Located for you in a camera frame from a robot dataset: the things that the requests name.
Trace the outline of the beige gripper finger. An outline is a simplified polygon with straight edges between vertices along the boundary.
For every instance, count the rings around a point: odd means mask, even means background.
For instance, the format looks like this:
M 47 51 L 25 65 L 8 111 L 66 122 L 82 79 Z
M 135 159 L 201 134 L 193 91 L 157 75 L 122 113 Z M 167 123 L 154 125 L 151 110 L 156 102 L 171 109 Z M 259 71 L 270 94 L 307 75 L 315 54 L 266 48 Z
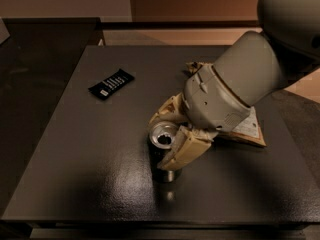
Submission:
M 217 131 L 180 126 L 171 150 L 157 164 L 157 168 L 166 171 L 182 169 L 205 153 L 217 135 Z
M 183 99 L 181 93 L 166 100 L 151 117 L 148 125 L 152 126 L 162 121 L 173 122 L 175 124 L 188 122 L 188 118 L 183 110 Z

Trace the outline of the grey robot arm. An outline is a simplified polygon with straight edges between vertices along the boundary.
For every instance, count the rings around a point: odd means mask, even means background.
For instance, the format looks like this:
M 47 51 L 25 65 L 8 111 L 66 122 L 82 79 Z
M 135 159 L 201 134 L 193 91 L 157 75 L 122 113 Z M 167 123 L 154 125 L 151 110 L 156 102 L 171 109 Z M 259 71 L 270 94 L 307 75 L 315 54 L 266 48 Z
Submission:
M 194 63 L 183 91 L 149 121 L 151 129 L 178 128 L 159 169 L 185 167 L 259 100 L 319 67 L 320 0 L 259 0 L 257 13 L 262 31 L 246 32 L 212 63 Z

